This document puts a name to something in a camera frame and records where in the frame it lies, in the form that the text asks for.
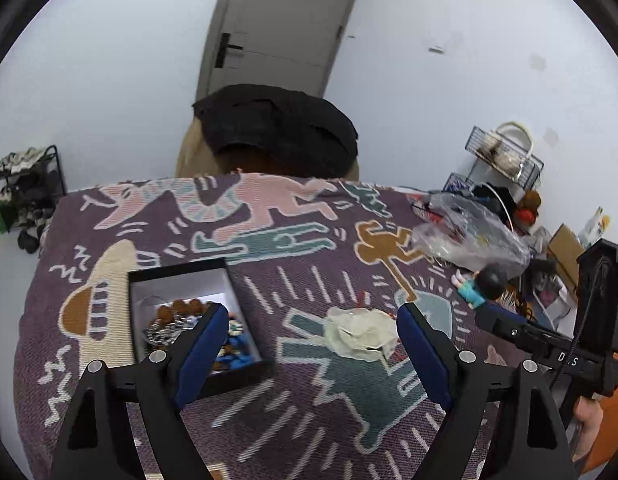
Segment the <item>gray door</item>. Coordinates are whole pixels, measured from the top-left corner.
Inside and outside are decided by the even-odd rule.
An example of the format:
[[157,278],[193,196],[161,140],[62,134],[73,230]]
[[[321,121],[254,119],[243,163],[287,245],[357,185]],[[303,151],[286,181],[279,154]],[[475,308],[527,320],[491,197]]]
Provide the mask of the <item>gray door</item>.
[[321,96],[352,5],[353,0],[219,0],[198,97],[237,83]]

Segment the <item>human hand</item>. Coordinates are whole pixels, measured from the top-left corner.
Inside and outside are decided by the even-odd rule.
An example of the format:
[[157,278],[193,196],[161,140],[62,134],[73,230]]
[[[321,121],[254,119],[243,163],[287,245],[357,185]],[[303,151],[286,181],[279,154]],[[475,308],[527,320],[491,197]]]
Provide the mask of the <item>human hand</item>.
[[602,424],[602,408],[597,400],[579,397],[574,406],[574,416],[582,422],[580,438],[572,460],[576,462],[592,450]]

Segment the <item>silver screw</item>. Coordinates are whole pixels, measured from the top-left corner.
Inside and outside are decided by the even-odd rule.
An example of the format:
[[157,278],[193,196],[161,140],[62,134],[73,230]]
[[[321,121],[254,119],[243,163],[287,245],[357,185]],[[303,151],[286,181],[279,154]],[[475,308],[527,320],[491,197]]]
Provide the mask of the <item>silver screw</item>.
[[525,359],[523,361],[522,367],[525,368],[526,371],[531,372],[531,373],[538,370],[538,365],[529,359]]
[[102,361],[99,361],[97,359],[95,361],[91,361],[87,366],[87,370],[89,370],[92,374],[94,374],[95,372],[99,372],[100,368],[102,368]]
[[152,363],[161,363],[166,359],[166,357],[167,352],[164,350],[154,350],[151,354],[149,354],[149,361]]
[[468,350],[463,350],[458,354],[460,360],[464,363],[473,363],[476,360],[476,354]]

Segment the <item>door handle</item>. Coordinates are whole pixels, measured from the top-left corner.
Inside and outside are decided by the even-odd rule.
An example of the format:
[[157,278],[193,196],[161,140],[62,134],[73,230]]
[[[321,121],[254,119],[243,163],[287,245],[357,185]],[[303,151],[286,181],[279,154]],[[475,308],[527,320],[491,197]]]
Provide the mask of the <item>door handle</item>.
[[220,45],[218,46],[218,55],[215,57],[214,68],[223,68],[225,66],[225,57],[227,56],[227,49],[233,48],[234,50],[243,50],[240,45],[233,45],[229,43],[231,34],[229,32],[223,32],[220,35]]

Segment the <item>handbag handle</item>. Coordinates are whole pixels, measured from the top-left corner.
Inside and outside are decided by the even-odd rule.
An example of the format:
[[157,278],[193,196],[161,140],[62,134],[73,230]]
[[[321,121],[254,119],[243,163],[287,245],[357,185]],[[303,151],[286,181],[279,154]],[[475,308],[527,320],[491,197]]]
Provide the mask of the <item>handbag handle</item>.
[[534,151],[534,137],[531,134],[531,131],[529,130],[529,128],[526,127],[523,123],[519,123],[518,121],[507,121],[506,123],[502,123],[500,126],[498,126],[494,130],[494,132],[502,135],[499,132],[499,130],[501,128],[504,128],[505,126],[514,126],[515,128],[519,129],[521,132],[523,132],[527,136],[529,140],[529,151],[527,152],[527,155],[523,157],[523,160],[528,160],[528,158],[531,156],[531,153]]

